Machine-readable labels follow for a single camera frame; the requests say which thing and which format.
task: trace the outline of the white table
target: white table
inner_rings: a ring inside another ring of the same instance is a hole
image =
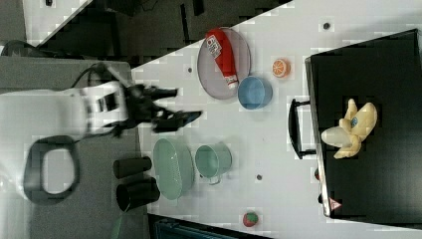
[[[53,0],[51,7],[46,0],[23,0],[27,42],[38,46],[72,20],[93,0]]]
[[[196,173],[192,190],[179,198],[177,206],[160,197],[148,206],[148,213],[271,238],[420,238],[421,231],[324,217],[317,203],[316,157],[298,159],[290,145],[287,120],[291,100],[309,98],[306,57],[421,27],[421,14],[420,1],[295,0],[235,26],[251,49],[251,75],[269,80],[274,88],[272,102],[261,111],[248,112],[236,99],[217,101],[204,92],[196,71],[202,41],[134,69],[132,76],[138,83],[181,89],[177,99],[161,104],[205,113],[177,133],[157,135],[142,125],[143,153],[152,155],[160,136],[177,135],[184,137],[193,157],[200,145],[219,140],[233,154],[232,170],[220,184],[208,185]],[[322,28],[325,22],[331,24],[327,31]],[[272,63],[279,57],[293,63],[287,80],[272,75]],[[301,109],[304,149],[315,148],[310,108]],[[153,168],[149,173],[154,175]],[[257,174],[263,175],[262,181]],[[260,223],[252,228],[242,224],[248,209],[260,216]]]

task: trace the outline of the black mug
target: black mug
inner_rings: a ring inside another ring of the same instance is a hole
[[[117,179],[148,171],[152,167],[151,159],[147,156],[142,158],[129,158],[116,160],[112,164],[112,171]]]
[[[122,211],[157,201],[159,196],[160,192],[153,177],[128,184],[120,184],[116,190],[117,204]]]

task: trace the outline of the gray plate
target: gray plate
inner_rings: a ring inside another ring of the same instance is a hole
[[[236,72],[239,83],[249,76],[251,70],[251,54],[249,47],[242,36],[230,28],[222,28],[232,44],[232,51],[235,58]],[[237,95],[237,88],[230,90],[224,80],[214,58],[207,49],[204,41],[198,54],[198,77],[205,92],[212,98],[227,100]]]

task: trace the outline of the blue bowl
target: blue bowl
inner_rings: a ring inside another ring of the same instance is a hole
[[[238,88],[239,102],[247,110],[256,110],[266,106],[272,97],[271,84],[257,77],[245,78]]]

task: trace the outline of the ketchup bottle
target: ketchup bottle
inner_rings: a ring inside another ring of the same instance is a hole
[[[208,31],[205,41],[215,63],[217,63],[223,73],[229,89],[236,88],[239,85],[239,81],[236,75],[235,58],[230,40],[221,29],[215,28]]]

